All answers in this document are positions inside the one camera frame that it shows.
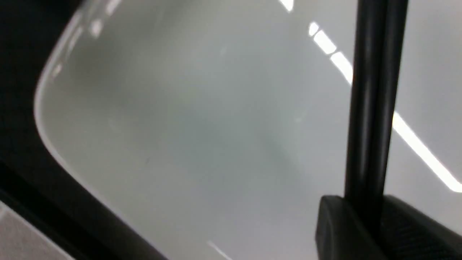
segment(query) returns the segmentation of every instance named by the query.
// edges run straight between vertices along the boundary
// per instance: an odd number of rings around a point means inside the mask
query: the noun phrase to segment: black vertical pole
[[[365,216],[367,216],[364,219],[364,224],[375,237],[380,228],[383,187],[395,110],[406,14],[407,0],[388,1],[364,209]]]
[[[345,199],[364,217],[368,161],[382,62],[386,0],[359,0],[346,156]]]

